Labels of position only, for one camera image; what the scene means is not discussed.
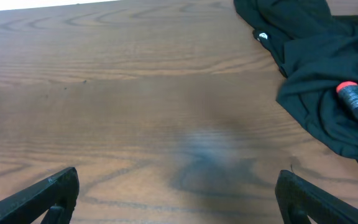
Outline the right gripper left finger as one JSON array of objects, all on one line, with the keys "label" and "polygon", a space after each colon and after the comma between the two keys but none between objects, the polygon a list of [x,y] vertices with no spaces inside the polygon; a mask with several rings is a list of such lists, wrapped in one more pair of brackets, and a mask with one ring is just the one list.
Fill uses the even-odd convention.
[{"label": "right gripper left finger", "polygon": [[79,194],[74,167],[57,172],[0,201],[0,224],[32,223],[45,215],[42,223],[70,223]]}]

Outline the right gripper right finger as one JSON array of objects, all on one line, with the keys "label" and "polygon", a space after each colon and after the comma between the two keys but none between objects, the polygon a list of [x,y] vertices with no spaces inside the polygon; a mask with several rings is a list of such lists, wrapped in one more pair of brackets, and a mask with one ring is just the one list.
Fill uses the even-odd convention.
[{"label": "right gripper right finger", "polygon": [[275,196],[284,224],[358,224],[358,209],[289,170],[281,170]]}]

